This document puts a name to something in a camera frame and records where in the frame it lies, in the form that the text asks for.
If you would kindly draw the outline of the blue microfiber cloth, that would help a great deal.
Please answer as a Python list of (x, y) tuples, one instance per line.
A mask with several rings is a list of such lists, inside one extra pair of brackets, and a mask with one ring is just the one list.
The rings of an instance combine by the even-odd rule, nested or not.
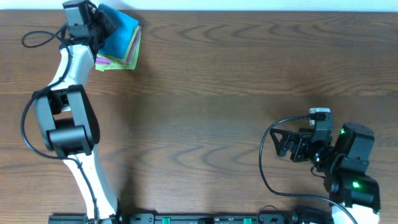
[(98, 9), (103, 9), (118, 27), (115, 32), (106, 38), (105, 45), (99, 50), (99, 53), (123, 58), (134, 29), (139, 25), (139, 21), (106, 4), (100, 4)]

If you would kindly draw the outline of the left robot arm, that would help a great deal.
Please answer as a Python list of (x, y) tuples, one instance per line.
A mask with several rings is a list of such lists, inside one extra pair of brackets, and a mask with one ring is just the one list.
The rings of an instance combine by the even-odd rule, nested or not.
[(67, 18), (58, 39), (62, 59), (52, 82), (31, 100), (44, 144), (72, 172), (86, 204), (86, 214), (52, 216), (56, 223), (122, 223), (99, 155), (100, 127), (85, 91), (90, 70), (115, 25), (89, 1), (63, 3)]

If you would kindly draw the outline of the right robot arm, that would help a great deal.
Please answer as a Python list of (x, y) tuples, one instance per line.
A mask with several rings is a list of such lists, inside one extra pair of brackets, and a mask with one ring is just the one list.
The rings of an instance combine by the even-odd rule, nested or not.
[(330, 129), (271, 129), (279, 156), (290, 152), (293, 162), (309, 161), (324, 174), (334, 223), (378, 223), (381, 210), (377, 181), (367, 175), (374, 145), (373, 130), (345, 122), (334, 145)]

